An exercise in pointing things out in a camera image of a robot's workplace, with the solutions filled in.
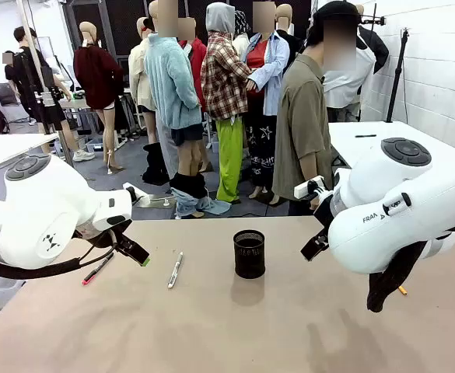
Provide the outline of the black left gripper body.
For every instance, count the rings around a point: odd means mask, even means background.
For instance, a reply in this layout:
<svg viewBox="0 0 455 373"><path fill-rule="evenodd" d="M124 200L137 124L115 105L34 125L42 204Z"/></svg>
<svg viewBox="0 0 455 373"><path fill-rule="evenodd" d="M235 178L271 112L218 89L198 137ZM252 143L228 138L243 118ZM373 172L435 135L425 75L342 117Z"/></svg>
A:
<svg viewBox="0 0 455 373"><path fill-rule="evenodd" d="M112 235L116 239L117 249L128 249L131 245L131 240L124 234L127 228L132 223L132 220L123 221L118 225L114 225L111 228L103 232L90 232L90 233L79 233L79 238L84 239L94 245L96 248L105 248L112 246L114 241Z"/></svg>

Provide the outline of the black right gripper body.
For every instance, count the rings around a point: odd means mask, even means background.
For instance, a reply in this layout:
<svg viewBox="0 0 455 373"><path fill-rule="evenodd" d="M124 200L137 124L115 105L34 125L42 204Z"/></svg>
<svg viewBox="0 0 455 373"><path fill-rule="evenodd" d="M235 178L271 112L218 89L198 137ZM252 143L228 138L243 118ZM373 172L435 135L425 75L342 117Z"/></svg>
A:
<svg viewBox="0 0 455 373"><path fill-rule="evenodd" d="M330 191L320 193L318 195L319 204L313 213L313 216L323 225L324 233L328 232L331 222L334 220L334 216L331 212L331 200L333 195L334 194Z"/></svg>

